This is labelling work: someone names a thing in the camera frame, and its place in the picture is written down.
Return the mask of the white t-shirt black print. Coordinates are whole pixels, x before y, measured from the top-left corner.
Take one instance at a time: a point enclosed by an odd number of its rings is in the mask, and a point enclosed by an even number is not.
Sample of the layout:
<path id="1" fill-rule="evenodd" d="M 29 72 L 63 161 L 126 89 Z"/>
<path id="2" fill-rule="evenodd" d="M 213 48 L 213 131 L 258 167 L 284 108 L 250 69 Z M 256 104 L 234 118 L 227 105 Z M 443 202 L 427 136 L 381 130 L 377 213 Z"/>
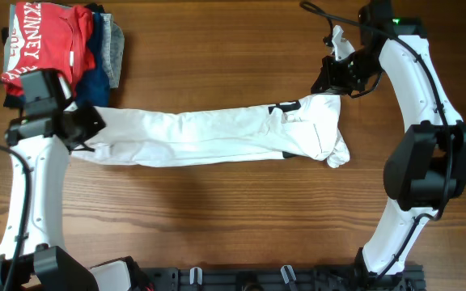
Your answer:
<path id="1" fill-rule="evenodd" d="M 350 151 L 338 128 L 341 99 L 179 114 L 99 108 L 106 124 L 73 157 L 101 165 L 186 167 L 303 156 L 338 168 Z"/>

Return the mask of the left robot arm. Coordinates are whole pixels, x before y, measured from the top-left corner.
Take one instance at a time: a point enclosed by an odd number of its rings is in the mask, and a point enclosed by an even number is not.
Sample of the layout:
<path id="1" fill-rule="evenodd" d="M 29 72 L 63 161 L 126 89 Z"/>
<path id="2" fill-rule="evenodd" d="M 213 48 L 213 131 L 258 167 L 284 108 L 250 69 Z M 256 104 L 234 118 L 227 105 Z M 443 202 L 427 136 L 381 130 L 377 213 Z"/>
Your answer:
<path id="1" fill-rule="evenodd" d="M 105 123 L 94 107 L 77 109 L 64 74 L 20 75 L 24 114 L 13 119 L 0 150 L 11 156 L 11 201 L 0 243 L 0 290 L 132 290 L 127 259 L 86 268 L 66 250 L 62 189 L 70 154 Z"/>

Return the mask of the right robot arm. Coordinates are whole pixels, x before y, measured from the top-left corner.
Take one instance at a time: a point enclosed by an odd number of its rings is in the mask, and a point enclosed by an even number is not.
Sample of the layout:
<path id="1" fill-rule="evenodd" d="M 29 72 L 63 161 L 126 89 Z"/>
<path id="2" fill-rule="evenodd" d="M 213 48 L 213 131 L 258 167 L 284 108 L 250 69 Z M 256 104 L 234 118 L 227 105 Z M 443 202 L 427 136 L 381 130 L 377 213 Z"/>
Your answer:
<path id="1" fill-rule="evenodd" d="M 405 261 L 425 225 L 442 218 L 449 200 L 466 185 L 466 124 L 444 93 L 418 18 L 397 18 L 389 1 L 363 6 L 355 26 L 362 47 L 343 39 L 342 18 L 327 16 L 332 49 L 322 61 L 314 93 L 359 98 L 383 76 L 393 86 L 405 135 L 383 169 L 388 201 L 371 239 L 354 265 L 341 270 L 352 289 L 393 290 L 422 274 Z"/>

